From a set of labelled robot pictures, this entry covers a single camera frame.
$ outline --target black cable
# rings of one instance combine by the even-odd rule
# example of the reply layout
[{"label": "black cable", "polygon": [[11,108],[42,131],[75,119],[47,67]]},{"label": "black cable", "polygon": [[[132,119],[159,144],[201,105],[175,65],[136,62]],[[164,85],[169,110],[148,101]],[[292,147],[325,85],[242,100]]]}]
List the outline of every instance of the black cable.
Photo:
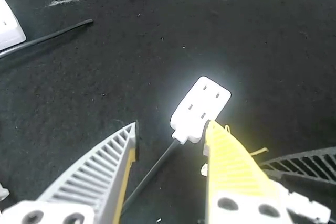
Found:
[{"label": "black cable", "polygon": [[126,210],[130,207],[130,205],[137,198],[139,193],[141,193],[141,191],[146,187],[146,185],[148,185],[149,181],[154,177],[154,175],[157,173],[157,171],[162,166],[162,164],[168,159],[168,157],[170,157],[170,155],[179,145],[180,143],[178,140],[174,140],[172,142],[172,144],[167,148],[167,150],[162,154],[159,160],[157,160],[157,162],[153,165],[150,171],[146,174],[146,176],[138,184],[138,186],[135,188],[132,194],[128,197],[128,199],[125,200],[124,204],[122,205],[121,214],[126,212]]},{"label": "black cable", "polygon": [[31,46],[34,46],[34,45],[39,44],[41,42],[44,42],[46,40],[49,40],[49,39],[55,38],[57,36],[60,36],[60,35],[68,32],[68,31],[76,29],[77,27],[84,26],[84,25],[87,25],[87,24],[91,24],[92,22],[93,22],[92,19],[87,19],[87,20],[79,22],[79,23],[77,23],[75,25],[69,26],[69,27],[67,27],[67,28],[65,28],[65,29],[63,29],[61,31],[57,31],[57,32],[55,32],[53,34],[49,34],[49,35],[43,36],[41,38],[34,39],[32,41],[28,41],[28,42],[19,44],[19,45],[15,46],[15,47],[9,48],[9,49],[7,49],[7,50],[5,50],[3,52],[0,52],[0,59],[3,59],[6,56],[8,56],[8,55],[10,55],[10,54],[12,54],[14,52],[17,52],[19,50],[22,50],[24,48],[31,47]]}]

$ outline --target white extension cord outlet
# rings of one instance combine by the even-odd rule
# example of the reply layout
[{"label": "white extension cord outlet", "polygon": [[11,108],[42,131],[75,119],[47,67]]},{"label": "white extension cord outlet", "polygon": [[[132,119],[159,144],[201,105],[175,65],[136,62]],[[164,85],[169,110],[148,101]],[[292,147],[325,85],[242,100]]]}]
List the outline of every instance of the white extension cord outlet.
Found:
[{"label": "white extension cord outlet", "polygon": [[200,77],[172,115],[170,126],[175,130],[172,137],[181,144],[187,140],[197,143],[205,123],[218,117],[230,97],[230,91],[208,77]]},{"label": "white extension cord outlet", "polygon": [[14,13],[5,0],[0,0],[0,51],[26,40]]}]

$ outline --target yellow strip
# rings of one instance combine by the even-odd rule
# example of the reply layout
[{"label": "yellow strip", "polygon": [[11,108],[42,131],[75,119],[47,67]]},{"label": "yellow strip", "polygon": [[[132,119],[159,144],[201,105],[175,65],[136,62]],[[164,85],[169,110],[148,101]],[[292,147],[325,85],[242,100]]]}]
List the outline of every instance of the yellow strip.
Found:
[{"label": "yellow strip", "polygon": [[128,177],[130,175],[130,169],[131,169],[132,163],[134,161],[135,161],[135,149],[130,149],[127,164],[126,164],[126,168],[125,168],[124,177],[122,179],[122,184],[121,184],[121,187],[120,187],[116,212],[114,213],[114,217],[113,217],[113,224],[118,224],[119,221],[120,221],[121,209],[122,209],[122,204],[124,202]]},{"label": "yellow strip", "polygon": [[[266,174],[259,168],[243,145],[230,134],[229,127],[210,121],[205,131],[208,156],[208,212],[213,216],[213,197],[221,191],[246,196],[264,196],[278,199],[278,192]],[[252,154],[265,151],[261,149]]]}]

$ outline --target black carpet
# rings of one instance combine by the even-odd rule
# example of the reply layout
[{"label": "black carpet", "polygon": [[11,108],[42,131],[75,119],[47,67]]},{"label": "black carpet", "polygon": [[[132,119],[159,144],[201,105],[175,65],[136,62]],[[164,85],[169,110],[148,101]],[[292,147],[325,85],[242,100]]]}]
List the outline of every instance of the black carpet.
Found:
[{"label": "black carpet", "polygon": [[[218,122],[248,150],[268,147],[260,159],[336,145],[336,0],[52,1],[7,0],[28,40],[95,21],[0,63],[0,182],[11,192],[2,208],[36,199],[138,120],[129,194],[171,143],[170,117],[202,75],[232,92]],[[180,146],[121,223],[197,223],[205,160],[202,146]]]}]

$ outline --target small white fragment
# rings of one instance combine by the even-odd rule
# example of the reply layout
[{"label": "small white fragment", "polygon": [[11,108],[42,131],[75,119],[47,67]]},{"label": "small white fragment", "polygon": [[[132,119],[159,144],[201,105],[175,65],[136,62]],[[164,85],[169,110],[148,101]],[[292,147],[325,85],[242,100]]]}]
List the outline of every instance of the small white fragment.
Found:
[{"label": "small white fragment", "polygon": [[69,4],[71,2],[80,2],[81,0],[53,0],[50,2],[49,6],[56,6],[62,4]]},{"label": "small white fragment", "polygon": [[3,201],[9,195],[9,191],[0,184],[0,201]]},{"label": "small white fragment", "polygon": [[208,164],[205,163],[201,168],[201,175],[204,177],[208,176]]}]

